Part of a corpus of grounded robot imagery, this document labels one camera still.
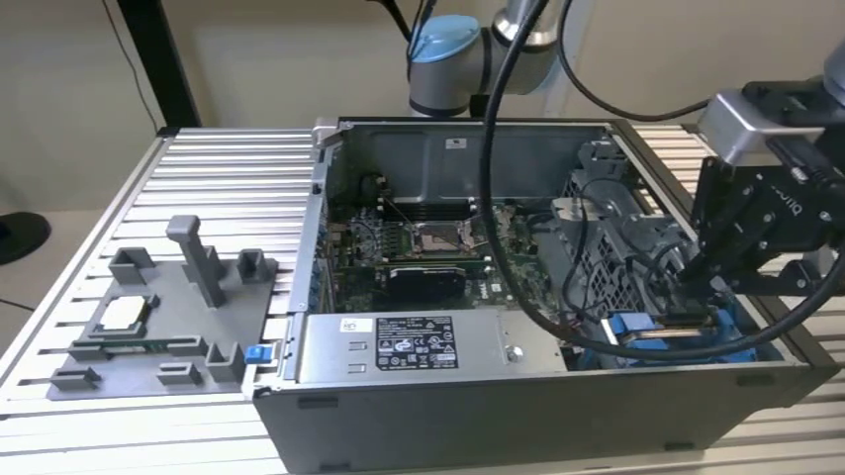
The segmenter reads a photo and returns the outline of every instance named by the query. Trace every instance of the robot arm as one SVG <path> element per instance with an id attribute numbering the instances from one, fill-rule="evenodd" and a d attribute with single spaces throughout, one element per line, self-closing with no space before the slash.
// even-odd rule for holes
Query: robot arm
<path id="1" fill-rule="evenodd" d="M 811 295 L 817 265 L 763 265 L 785 252 L 839 245 L 845 232 L 845 43 L 808 81 L 752 82 L 711 101 L 693 225 L 700 253 L 681 272 L 688 293 L 728 285 L 741 294 Z"/>

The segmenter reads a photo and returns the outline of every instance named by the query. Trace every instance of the blue latch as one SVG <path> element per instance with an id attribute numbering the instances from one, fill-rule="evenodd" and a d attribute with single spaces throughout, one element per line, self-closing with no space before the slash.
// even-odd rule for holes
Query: blue latch
<path id="1" fill-rule="evenodd" d="M 243 355 L 247 364 L 267 364 L 274 361 L 274 348 L 263 344 L 254 344 Z"/>

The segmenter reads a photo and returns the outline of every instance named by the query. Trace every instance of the gray plastic part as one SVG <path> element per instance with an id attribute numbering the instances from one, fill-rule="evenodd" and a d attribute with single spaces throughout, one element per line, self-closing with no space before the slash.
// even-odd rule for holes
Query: gray plastic part
<path id="1" fill-rule="evenodd" d="M 179 261 L 157 262 L 155 267 L 141 268 L 146 284 L 112 283 L 86 325 L 83 337 L 68 348 L 71 357 L 63 368 L 76 369 L 78 361 L 83 362 L 96 371 L 102 381 L 86 391 L 64 392 L 54 387 L 48 399 L 241 392 L 246 368 L 243 348 L 262 339 L 278 262 L 266 258 L 271 278 L 265 282 L 247 283 L 242 282 L 238 260 L 223 259 L 219 262 L 225 268 L 219 286 L 226 294 L 226 302 L 219 308 L 207 307 L 197 286 L 186 278 L 183 262 Z M 155 295 L 161 301 L 145 321 L 146 334 L 130 339 L 103 338 L 96 329 L 108 302 L 134 295 Z M 215 343 L 218 349 L 210 351 Z M 210 352 L 211 368 L 206 365 Z M 202 383 L 162 384 L 158 374 L 161 365 L 166 363 L 193 363 Z"/>
<path id="2" fill-rule="evenodd" d="M 67 349 L 67 354 L 79 362 L 108 360 L 108 353 L 103 349 L 103 346 L 76 346 L 75 342 L 72 342 Z"/>
<path id="3" fill-rule="evenodd" d="M 175 384 L 202 384 L 202 375 L 194 363 L 163 363 L 159 365 L 157 377 L 166 386 Z"/>
<path id="4" fill-rule="evenodd" d="M 51 377 L 51 383 L 60 391 L 95 389 L 99 380 L 100 377 L 90 366 L 78 369 L 58 369 Z"/>
<path id="5" fill-rule="evenodd" d="M 122 247 L 108 263 L 108 270 L 120 285 L 145 283 L 141 269 L 155 267 L 150 252 L 143 247 Z"/>
<path id="6" fill-rule="evenodd" d="M 191 343 L 169 344 L 169 353 L 173 356 L 205 356 L 209 352 L 209 345 L 202 336 L 177 336 L 177 338 L 193 338 Z"/>
<path id="7" fill-rule="evenodd" d="M 243 283 L 267 282 L 273 278 L 262 249 L 243 249 L 238 254 L 237 267 Z"/>
<path id="8" fill-rule="evenodd" d="M 233 344 L 229 357 L 225 357 L 217 343 L 213 344 L 209 348 L 209 354 L 206 355 L 206 367 L 209 368 L 214 381 L 218 383 L 241 381 L 247 368 L 243 361 L 241 345 L 238 343 Z"/>
<path id="9" fill-rule="evenodd" d="M 226 295 L 218 283 L 221 276 L 221 261 L 217 251 L 207 252 L 199 240 L 199 218 L 190 215 L 177 215 L 169 222 L 169 239 L 181 244 L 189 279 L 199 288 L 199 293 L 209 307 L 221 307 L 226 302 Z"/>

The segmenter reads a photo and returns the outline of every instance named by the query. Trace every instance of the black cable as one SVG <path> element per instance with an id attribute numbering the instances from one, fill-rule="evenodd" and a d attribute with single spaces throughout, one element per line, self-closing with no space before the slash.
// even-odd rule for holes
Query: black cable
<path id="1" fill-rule="evenodd" d="M 665 270 L 665 268 L 661 266 L 661 259 L 664 259 L 665 255 L 669 254 L 669 252 L 673 249 L 676 249 L 677 247 L 681 247 L 684 244 L 685 244 L 685 241 L 677 240 L 676 242 L 670 242 L 661 248 L 661 250 L 656 254 L 654 259 L 652 259 L 656 265 L 649 266 L 649 270 L 646 271 L 646 275 L 644 276 L 644 285 L 652 284 L 652 277 L 656 275 L 656 268 L 660 270 L 664 270 L 665 271 L 664 276 L 666 277 L 668 280 L 672 280 L 672 276 L 668 273 L 668 270 Z"/>
<path id="2" fill-rule="evenodd" d="M 677 119 L 678 117 L 685 116 L 686 114 L 690 114 L 704 109 L 709 102 L 707 100 L 696 102 L 694 104 L 676 111 L 666 112 L 664 114 L 637 114 L 634 112 L 629 112 L 624 109 L 620 109 L 613 104 L 604 101 L 593 93 L 593 91 L 590 91 L 590 89 L 586 87 L 584 82 L 581 82 L 581 79 L 578 79 L 578 76 L 576 76 L 576 71 L 572 69 L 572 65 L 569 64 L 569 59 L 566 58 L 566 50 L 564 46 L 564 31 L 566 29 L 566 18 L 569 17 L 569 10 L 572 8 L 572 3 L 573 3 L 573 0 L 565 1 L 562 13 L 560 16 L 560 22 L 557 23 L 557 57 L 560 58 L 560 64 L 564 68 L 564 72 L 566 73 L 566 77 L 569 78 L 569 81 L 572 81 L 573 86 L 576 86 L 576 89 L 578 89 L 581 94 L 584 94 L 584 96 L 590 100 L 590 102 L 596 104 L 598 107 L 601 107 L 609 113 L 622 117 L 624 119 L 628 119 L 630 121 L 638 121 L 638 122 L 669 121 L 672 119 Z"/>
<path id="3" fill-rule="evenodd" d="M 30 307 L 28 305 L 19 304 L 18 302 L 12 302 L 11 300 L 0 299 L 0 304 L 11 305 L 12 307 L 18 307 L 19 309 L 28 310 L 30 312 L 35 312 L 36 309 Z"/>
<path id="4" fill-rule="evenodd" d="M 127 52 L 127 48 L 123 45 L 123 40 L 120 39 L 120 34 L 118 33 L 118 26 L 115 25 L 115 19 L 111 16 L 111 10 L 108 9 L 108 4 L 106 3 L 106 0 L 100 0 L 100 3 L 103 4 L 103 9 L 106 10 L 106 16 L 108 17 L 108 24 L 111 25 L 111 31 L 114 32 L 115 39 L 118 40 L 118 46 L 120 47 L 120 51 L 123 52 L 123 57 L 127 60 L 127 64 L 130 64 L 130 68 L 132 69 L 132 78 L 135 79 L 135 89 L 138 90 L 138 95 L 142 98 L 142 104 L 145 104 L 145 110 L 147 111 L 150 122 L 154 123 L 154 133 L 158 133 L 159 123 L 157 122 L 157 118 L 154 117 L 154 112 L 150 109 L 150 104 L 147 103 L 147 98 L 145 97 L 145 92 L 142 91 L 142 81 L 138 77 L 138 69 L 135 68 L 132 59 L 130 58 L 130 53 Z"/>
<path id="5" fill-rule="evenodd" d="M 371 2 L 379 3 L 387 13 L 391 14 L 391 18 L 394 19 L 394 23 L 397 24 L 397 28 L 399 28 L 399 32 L 402 33 L 406 42 L 411 41 L 411 30 L 409 29 L 409 23 L 406 22 L 406 17 L 402 16 L 402 10 L 397 6 L 397 2 L 394 0 L 370 0 Z"/>
<path id="6" fill-rule="evenodd" d="M 845 278 L 845 243 L 837 248 L 839 256 L 833 262 L 833 266 L 828 275 L 824 277 L 816 292 L 795 307 L 781 319 L 769 327 L 761 329 L 756 334 L 737 338 L 727 343 L 721 343 L 708 348 L 696 349 L 673 349 L 673 350 L 645 350 L 628 348 L 625 346 L 609 344 L 601 341 L 596 341 L 573 330 L 572 327 L 553 322 L 538 310 L 532 300 L 526 296 L 520 286 L 520 281 L 514 275 L 510 263 L 508 261 L 508 253 L 502 247 L 502 242 L 497 235 L 497 222 L 493 212 L 493 191 L 492 191 L 492 157 L 493 157 L 493 139 L 496 136 L 497 128 L 497 115 L 500 113 L 500 107 L 502 105 L 502 98 L 505 96 L 505 87 L 508 85 L 509 78 L 514 72 L 517 60 L 520 59 L 520 53 L 526 44 L 529 34 L 538 21 L 538 17 L 544 12 L 548 0 L 538 0 L 532 7 L 532 11 L 525 18 L 524 24 L 520 26 L 517 35 L 512 42 L 512 46 L 505 54 L 505 60 L 502 67 L 497 74 L 496 83 L 490 93 L 490 105 L 485 113 L 484 122 L 484 140 L 481 148 L 481 156 L 478 162 L 480 171 L 480 203 L 481 203 L 481 218 L 485 226 L 485 233 L 490 243 L 490 249 L 493 258 L 497 264 L 497 268 L 505 280 L 520 307 L 526 312 L 533 322 L 557 338 L 568 341 L 584 348 L 592 349 L 601 353 L 608 353 L 622 358 L 646 359 L 652 361 L 678 361 L 688 359 L 705 359 L 715 356 L 723 356 L 727 354 L 744 351 L 759 346 L 763 343 L 768 343 L 789 330 L 799 326 L 819 310 L 824 303 L 831 299 L 840 288 L 840 282 Z M 586 218 L 586 210 L 582 208 L 582 218 Z"/>
<path id="7" fill-rule="evenodd" d="M 409 42 L 409 48 L 406 49 L 406 76 L 411 77 L 411 63 L 414 62 L 414 53 L 421 42 L 421 36 L 424 34 L 425 24 L 432 18 L 434 7 L 437 6 L 437 0 L 421 0 L 418 5 L 418 11 L 414 15 L 414 25 L 411 26 L 411 41 Z"/>

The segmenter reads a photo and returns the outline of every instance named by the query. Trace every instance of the motherboard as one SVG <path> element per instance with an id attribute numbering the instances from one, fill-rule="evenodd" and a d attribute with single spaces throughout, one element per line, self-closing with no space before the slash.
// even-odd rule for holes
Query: motherboard
<path id="1" fill-rule="evenodd" d="M 498 205 L 496 215 L 525 290 L 556 311 L 529 216 L 517 204 Z M 334 312 L 518 308 L 469 207 L 421 210 L 382 198 L 379 206 L 330 223 L 329 235 Z"/>

